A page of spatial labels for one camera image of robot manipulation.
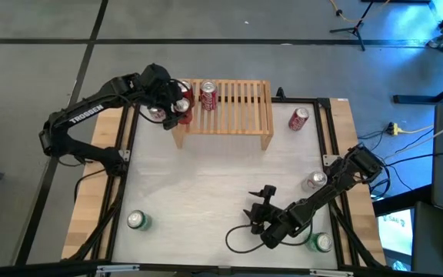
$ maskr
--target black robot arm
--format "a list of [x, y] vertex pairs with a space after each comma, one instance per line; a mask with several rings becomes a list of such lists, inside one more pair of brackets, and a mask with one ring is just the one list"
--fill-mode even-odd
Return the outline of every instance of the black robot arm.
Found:
[[[254, 203], [251, 211], [245, 211], [251, 220], [252, 233], [261, 236], [264, 244], [273, 249], [290, 235], [295, 237], [310, 224], [315, 212], [322, 206], [333, 203], [342, 192], [347, 191], [358, 183], [372, 182], [380, 174], [384, 164], [363, 145], [356, 145], [348, 150], [346, 156], [336, 159], [325, 173], [328, 184], [324, 185], [308, 199], [293, 202], [286, 209], [280, 209], [269, 204], [269, 198], [275, 194], [276, 188], [266, 185], [257, 196], [264, 197], [263, 204]], [[357, 174], [366, 176], [365, 180], [357, 181]], [[271, 223], [264, 229], [264, 222]]]
[[73, 155], [80, 162], [86, 159], [103, 164], [108, 175], [119, 176], [124, 173], [124, 160], [117, 149], [101, 149], [74, 140], [68, 130], [107, 108], [120, 108], [127, 104], [145, 105], [148, 108], [161, 108], [166, 117], [162, 121], [165, 130], [177, 125], [181, 114], [174, 112], [172, 106], [182, 99], [182, 92], [167, 70], [160, 65], [149, 65], [143, 73], [133, 73], [115, 77], [106, 82], [94, 95], [80, 102], [50, 114], [44, 128], [38, 134], [44, 153], [61, 157]]

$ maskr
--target wooden dish rack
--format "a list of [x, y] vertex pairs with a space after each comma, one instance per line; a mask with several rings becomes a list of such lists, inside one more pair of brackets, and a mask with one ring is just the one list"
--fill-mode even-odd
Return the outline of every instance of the wooden dish rack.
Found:
[[212, 80], [218, 87], [218, 104], [214, 111], [202, 108], [201, 79], [183, 79], [191, 83], [195, 94], [192, 121], [172, 129], [178, 149], [186, 135], [259, 135], [261, 149], [266, 150], [274, 134], [271, 85], [269, 81]]

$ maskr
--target soda can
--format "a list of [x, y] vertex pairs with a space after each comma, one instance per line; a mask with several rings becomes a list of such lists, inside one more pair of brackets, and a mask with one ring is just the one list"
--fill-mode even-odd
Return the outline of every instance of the soda can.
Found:
[[152, 225], [152, 217], [140, 210], [132, 211], [128, 216], [128, 226], [131, 229], [145, 231]]
[[306, 108], [297, 108], [293, 115], [291, 115], [290, 121], [288, 122], [288, 126], [293, 131], [300, 130], [308, 119], [308, 110]]
[[218, 88], [213, 81], [203, 81], [201, 88], [201, 104], [206, 111], [216, 110], [218, 103]]
[[192, 91], [191, 84], [187, 81], [182, 81], [182, 84], [178, 84], [178, 86], [181, 88], [182, 96], [191, 103], [191, 108], [194, 107], [194, 92]]
[[301, 187], [306, 192], [314, 192], [322, 188], [328, 182], [328, 176], [324, 172], [314, 171], [301, 182]]
[[326, 253], [332, 249], [332, 238], [328, 233], [311, 234], [307, 247], [313, 252]]
[[148, 111], [154, 120], [162, 121], [165, 119], [165, 111], [161, 108], [149, 108]]
[[185, 117], [179, 119], [179, 124], [189, 124], [192, 121], [192, 108], [190, 107], [189, 100], [183, 98], [175, 103], [175, 110], [177, 112], [184, 112]]

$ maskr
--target gray floor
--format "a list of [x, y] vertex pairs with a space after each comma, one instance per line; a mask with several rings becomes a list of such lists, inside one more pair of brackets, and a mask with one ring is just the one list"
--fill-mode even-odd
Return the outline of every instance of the gray floor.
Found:
[[[359, 17], [366, 7], [358, 0], [338, 4], [349, 18]], [[99, 0], [0, 0], [0, 38], [87, 38], [99, 6]], [[318, 0], [117, 0], [109, 3], [99, 37], [341, 39], [328, 30], [348, 25], [333, 16], [327, 1]], [[438, 34], [436, 25], [427, 5], [391, 4], [365, 22], [362, 34], [367, 39], [428, 39]], [[0, 170], [6, 173], [0, 181], [0, 265], [11, 263], [47, 161], [37, 134], [50, 112], [66, 106], [84, 50], [84, 45], [0, 45]], [[271, 81], [273, 93], [281, 86], [290, 96], [349, 98], [359, 135], [389, 122], [403, 129], [432, 124], [433, 107], [395, 105], [391, 96], [443, 90], [443, 53], [426, 48], [368, 47], [361, 52], [356, 46], [97, 45], [80, 96], [152, 62], [179, 78], [263, 78]], [[72, 134], [90, 141], [93, 125], [89, 120]], [[376, 153], [386, 156], [417, 137], [385, 136]], [[397, 159], [430, 151], [427, 143]], [[407, 184], [419, 187], [431, 181], [430, 162], [397, 168]], [[81, 173], [59, 166], [30, 262], [59, 260], [72, 188]], [[406, 190], [393, 174], [389, 194]]]

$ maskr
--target sprite can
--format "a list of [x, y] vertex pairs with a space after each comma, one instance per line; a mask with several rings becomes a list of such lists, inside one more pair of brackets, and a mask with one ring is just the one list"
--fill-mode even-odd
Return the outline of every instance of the sprite can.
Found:
[[332, 238], [328, 233], [320, 232], [311, 235], [307, 247], [313, 252], [326, 253], [332, 249]]
[[132, 211], [128, 216], [128, 226], [131, 229], [145, 231], [152, 224], [152, 218], [140, 210]]

